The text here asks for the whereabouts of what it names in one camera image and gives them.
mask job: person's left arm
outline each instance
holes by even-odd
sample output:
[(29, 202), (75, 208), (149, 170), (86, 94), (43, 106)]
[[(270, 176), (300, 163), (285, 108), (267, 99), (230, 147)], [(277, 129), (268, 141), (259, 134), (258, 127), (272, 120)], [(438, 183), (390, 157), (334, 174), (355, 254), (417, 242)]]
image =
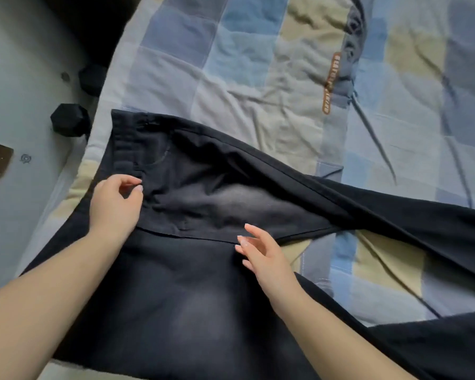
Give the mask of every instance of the person's left arm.
[[(140, 179), (113, 175), (95, 187), (88, 234), (0, 289), (0, 380), (36, 379), (134, 229)], [(136, 186), (129, 197), (123, 189)]]

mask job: hexagonal dumbbell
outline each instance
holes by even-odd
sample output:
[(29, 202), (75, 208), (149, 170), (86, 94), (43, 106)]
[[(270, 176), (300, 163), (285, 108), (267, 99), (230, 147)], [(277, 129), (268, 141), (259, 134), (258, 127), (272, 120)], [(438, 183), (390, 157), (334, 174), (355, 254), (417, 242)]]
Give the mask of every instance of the hexagonal dumbbell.
[(92, 129), (88, 111), (79, 104), (60, 104), (51, 115), (53, 130), (65, 137), (88, 138)]
[(81, 89), (90, 96), (98, 97), (106, 81), (107, 68), (102, 65), (89, 64), (79, 71)]

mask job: person's right arm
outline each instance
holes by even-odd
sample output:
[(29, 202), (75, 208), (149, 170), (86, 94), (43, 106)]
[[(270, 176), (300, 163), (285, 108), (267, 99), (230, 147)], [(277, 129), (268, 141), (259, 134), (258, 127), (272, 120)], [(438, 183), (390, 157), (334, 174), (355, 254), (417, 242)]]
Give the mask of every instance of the person's right arm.
[(255, 237), (239, 236), (236, 251), (253, 271), (274, 311), (285, 322), (309, 362), (324, 380), (414, 380), (299, 285), (276, 241), (246, 224)]

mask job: hand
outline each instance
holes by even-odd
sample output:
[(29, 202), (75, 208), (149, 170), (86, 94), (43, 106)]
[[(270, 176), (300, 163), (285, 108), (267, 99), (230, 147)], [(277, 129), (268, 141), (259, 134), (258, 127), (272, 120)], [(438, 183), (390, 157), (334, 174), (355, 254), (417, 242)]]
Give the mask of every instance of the hand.
[(274, 311), (282, 317), (290, 300), (304, 293), (282, 249), (265, 230), (245, 224), (245, 230), (255, 237), (238, 236), (241, 245), (236, 252), (245, 255), (243, 265), (257, 277)]
[[(112, 175), (95, 186), (89, 207), (89, 234), (123, 244), (139, 220), (143, 201), (141, 179)], [(129, 191), (128, 198), (121, 195)]]

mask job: forearm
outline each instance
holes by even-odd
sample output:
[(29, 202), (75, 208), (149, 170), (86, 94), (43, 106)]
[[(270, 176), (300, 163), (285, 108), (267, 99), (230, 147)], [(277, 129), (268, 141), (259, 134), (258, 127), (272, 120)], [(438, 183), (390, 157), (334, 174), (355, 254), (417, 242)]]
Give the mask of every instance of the forearm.
[(0, 380), (39, 375), (120, 246), (88, 234), (0, 289)]
[(415, 379), (304, 291), (279, 314), (324, 380)]

